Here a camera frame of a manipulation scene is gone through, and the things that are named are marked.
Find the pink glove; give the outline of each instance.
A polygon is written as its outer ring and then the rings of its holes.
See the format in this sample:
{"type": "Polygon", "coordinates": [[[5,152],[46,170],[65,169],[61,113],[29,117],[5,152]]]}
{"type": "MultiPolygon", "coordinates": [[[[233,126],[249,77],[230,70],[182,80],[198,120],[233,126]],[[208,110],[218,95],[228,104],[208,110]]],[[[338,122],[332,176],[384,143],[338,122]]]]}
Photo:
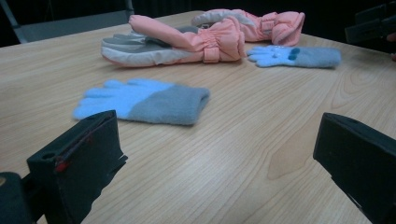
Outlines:
{"type": "Polygon", "coordinates": [[[230,16],[241,23],[241,31],[245,34],[246,41],[272,40],[274,45],[282,46],[294,46],[298,43],[305,18],[304,13],[291,11],[256,17],[241,9],[213,9],[194,17],[191,24],[201,26],[230,16]]]}
{"type": "Polygon", "coordinates": [[[146,43],[139,48],[128,48],[125,44],[117,46],[103,42],[105,59],[124,66],[141,67],[162,63],[237,61],[247,56],[244,34],[235,18],[225,18],[209,29],[192,27],[193,32],[185,33],[145,16],[133,15],[129,23],[135,32],[147,36],[146,43]]]}

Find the knit glove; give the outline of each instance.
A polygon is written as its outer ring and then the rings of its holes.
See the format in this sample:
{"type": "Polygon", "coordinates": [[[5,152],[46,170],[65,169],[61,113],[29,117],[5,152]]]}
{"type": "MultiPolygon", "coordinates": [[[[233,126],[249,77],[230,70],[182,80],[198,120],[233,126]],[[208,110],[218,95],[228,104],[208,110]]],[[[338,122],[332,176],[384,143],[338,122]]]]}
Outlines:
{"type": "Polygon", "coordinates": [[[247,51],[248,59],[259,67],[276,65],[298,67],[335,67],[341,62],[341,53],[333,48],[308,47],[254,47],[247,51]]]}
{"type": "Polygon", "coordinates": [[[116,110],[118,119],[166,123],[194,124],[209,99],[209,90],[174,83],[135,78],[127,83],[105,82],[103,88],[85,92],[73,112],[75,119],[116,110]]]}

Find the black chair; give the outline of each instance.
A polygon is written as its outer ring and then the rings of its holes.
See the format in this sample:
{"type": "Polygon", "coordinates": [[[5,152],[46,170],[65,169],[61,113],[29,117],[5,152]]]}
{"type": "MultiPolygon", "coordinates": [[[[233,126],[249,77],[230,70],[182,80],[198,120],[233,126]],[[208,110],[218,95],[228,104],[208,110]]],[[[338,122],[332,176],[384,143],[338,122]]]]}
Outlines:
{"type": "Polygon", "coordinates": [[[132,0],[124,0],[124,10],[21,25],[16,20],[7,1],[0,0],[0,4],[20,43],[28,43],[125,24],[128,22],[130,15],[134,14],[132,0]]]}

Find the wood grain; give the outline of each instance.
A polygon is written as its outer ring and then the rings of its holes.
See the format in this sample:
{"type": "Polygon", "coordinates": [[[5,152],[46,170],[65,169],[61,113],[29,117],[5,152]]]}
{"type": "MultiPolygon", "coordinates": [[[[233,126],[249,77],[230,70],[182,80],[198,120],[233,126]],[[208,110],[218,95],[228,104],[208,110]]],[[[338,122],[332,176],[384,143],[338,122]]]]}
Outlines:
{"type": "MultiPolygon", "coordinates": [[[[188,25],[199,13],[159,20],[188,25]]],[[[129,160],[84,223],[369,223],[312,152],[323,112],[396,137],[396,63],[387,54],[302,35],[300,46],[340,49],[342,64],[105,61],[101,40],[129,32],[125,24],[0,49],[1,171],[27,175],[26,159],[77,123],[71,114],[85,90],[111,78],[155,78],[207,87],[210,101],[192,127],[120,120],[129,160]]]]}

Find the glove cuff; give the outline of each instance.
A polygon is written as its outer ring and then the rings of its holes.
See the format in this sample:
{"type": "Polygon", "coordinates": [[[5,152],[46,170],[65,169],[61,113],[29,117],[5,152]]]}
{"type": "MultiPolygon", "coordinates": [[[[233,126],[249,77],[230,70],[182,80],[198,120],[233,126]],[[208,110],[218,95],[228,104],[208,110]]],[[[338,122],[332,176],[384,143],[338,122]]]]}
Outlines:
{"type": "Polygon", "coordinates": [[[181,59],[178,63],[231,62],[247,56],[245,53],[245,36],[241,32],[238,20],[234,17],[216,22],[208,29],[199,29],[198,34],[185,33],[183,35],[190,40],[187,51],[193,52],[193,54],[181,59]]]}
{"type": "Polygon", "coordinates": [[[175,85],[135,105],[128,116],[150,123],[194,124],[209,100],[209,90],[175,85]]]}

